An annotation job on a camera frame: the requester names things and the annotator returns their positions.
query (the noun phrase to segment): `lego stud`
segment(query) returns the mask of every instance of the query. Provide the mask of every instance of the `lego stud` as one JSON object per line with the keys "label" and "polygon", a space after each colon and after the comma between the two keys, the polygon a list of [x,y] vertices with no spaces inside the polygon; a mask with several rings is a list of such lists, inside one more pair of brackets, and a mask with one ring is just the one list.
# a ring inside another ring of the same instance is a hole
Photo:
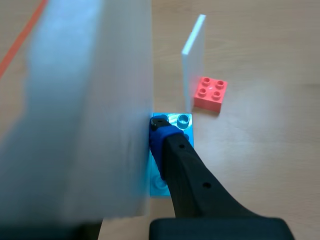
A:
{"label": "lego stud", "polygon": [[210,85],[210,78],[208,77],[205,77],[203,80],[202,80],[202,85],[203,86],[209,86]]}
{"label": "lego stud", "polygon": [[160,117],[169,122],[169,117],[167,115],[161,114]]}
{"label": "lego stud", "polygon": [[212,96],[211,96],[214,100],[219,100],[221,95],[220,95],[220,92],[218,91],[215,91]]}
{"label": "lego stud", "polygon": [[176,122],[176,125],[180,129],[186,129],[189,125],[189,117],[185,114],[180,114],[178,116],[178,120]]}
{"label": "lego stud", "polygon": [[184,134],[184,137],[189,141],[189,135],[188,134]]}
{"label": "lego stud", "polygon": [[217,89],[223,89],[225,87],[224,81],[221,81],[221,80],[217,81],[215,87]]}
{"label": "lego stud", "polygon": [[153,183],[153,186],[156,187],[157,189],[166,189],[167,187],[166,182],[161,179],[160,175],[155,176],[153,178],[152,183]]}
{"label": "lego stud", "polygon": [[204,89],[204,88],[201,88],[201,89],[199,90],[199,92],[198,92],[198,95],[199,95],[200,97],[205,97],[206,94],[207,94],[207,90]]}

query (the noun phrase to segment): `screw hole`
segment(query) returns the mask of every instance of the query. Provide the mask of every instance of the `screw hole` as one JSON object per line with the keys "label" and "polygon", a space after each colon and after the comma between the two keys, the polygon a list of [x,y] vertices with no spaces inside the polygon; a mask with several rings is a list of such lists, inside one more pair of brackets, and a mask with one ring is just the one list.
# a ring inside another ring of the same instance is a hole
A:
{"label": "screw hole", "polygon": [[205,189],[210,189],[210,188],[211,188],[211,183],[210,183],[210,182],[205,182],[204,184],[202,184],[202,186],[203,186]]}

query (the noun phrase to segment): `blurry white object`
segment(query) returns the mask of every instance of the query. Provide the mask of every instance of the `blurry white object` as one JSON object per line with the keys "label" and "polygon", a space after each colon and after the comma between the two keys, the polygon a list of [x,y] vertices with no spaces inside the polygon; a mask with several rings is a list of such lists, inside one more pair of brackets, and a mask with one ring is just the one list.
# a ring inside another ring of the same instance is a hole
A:
{"label": "blurry white object", "polygon": [[191,113],[200,77],[204,74],[206,15],[199,15],[182,52],[185,112]]}
{"label": "blurry white object", "polygon": [[150,0],[51,0],[26,110],[0,146],[0,225],[144,213],[153,112]]}

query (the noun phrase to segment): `orange tape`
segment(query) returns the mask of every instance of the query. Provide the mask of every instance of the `orange tape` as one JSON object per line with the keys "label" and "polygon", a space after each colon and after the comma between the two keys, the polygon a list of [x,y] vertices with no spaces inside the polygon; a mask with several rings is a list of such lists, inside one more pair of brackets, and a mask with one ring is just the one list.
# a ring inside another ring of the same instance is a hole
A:
{"label": "orange tape", "polygon": [[9,67],[10,63],[14,59],[15,55],[19,51],[20,47],[28,37],[29,33],[37,23],[39,17],[41,16],[42,12],[45,9],[48,0],[42,0],[34,13],[32,14],[30,20],[24,26],[23,30],[20,32],[18,37],[13,42],[12,46],[10,47],[9,51],[6,53],[2,61],[0,62],[0,79],[4,75],[5,71]]}

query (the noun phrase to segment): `wood grain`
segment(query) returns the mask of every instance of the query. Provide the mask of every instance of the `wood grain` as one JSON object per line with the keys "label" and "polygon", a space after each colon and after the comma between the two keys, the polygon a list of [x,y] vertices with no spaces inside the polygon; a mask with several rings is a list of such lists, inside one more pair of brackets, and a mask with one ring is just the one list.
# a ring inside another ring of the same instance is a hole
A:
{"label": "wood grain", "polygon": [[14,40],[13,44],[9,48],[8,52],[0,61],[0,79],[7,70],[8,66],[14,59],[15,55],[18,53],[20,47],[23,45],[25,40],[28,38],[29,34],[31,33],[32,29],[34,28],[35,24],[38,22],[39,17],[42,15],[48,0],[42,0],[39,6],[33,12],[31,18],[27,21],[24,28],[21,30],[19,35]]}
{"label": "wood grain", "polygon": [[[196,151],[243,205],[319,239],[320,2],[154,0],[152,11],[155,111],[183,111],[180,51],[206,14],[205,74],[229,85],[220,115],[194,110]],[[167,216],[170,200],[152,199],[150,216],[106,221],[100,239],[148,239]]]}
{"label": "wood grain", "polygon": [[0,61],[23,30],[41,0],[0,2]]}

